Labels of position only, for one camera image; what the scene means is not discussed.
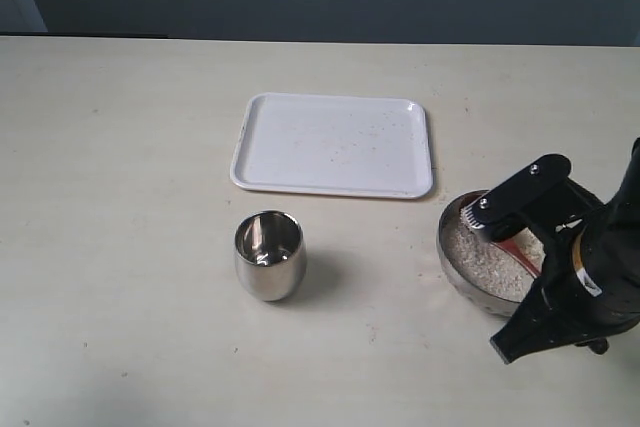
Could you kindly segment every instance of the table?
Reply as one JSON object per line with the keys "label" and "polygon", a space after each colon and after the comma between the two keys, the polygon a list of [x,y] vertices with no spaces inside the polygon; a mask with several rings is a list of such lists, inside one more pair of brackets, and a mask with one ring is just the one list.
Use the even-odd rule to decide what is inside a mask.
{"label": "table", "polygon": [[[229,164],[264,91],[422,104],[434,190],[242,191]],[[608,199],[639,106],[631,48],[0,37],[0,425],[637,425],[640,330],[504,366],[435,232],[452,198],[548,152]],[[235,227],[265,208],[310,254],[276,305],[233,270]]]}

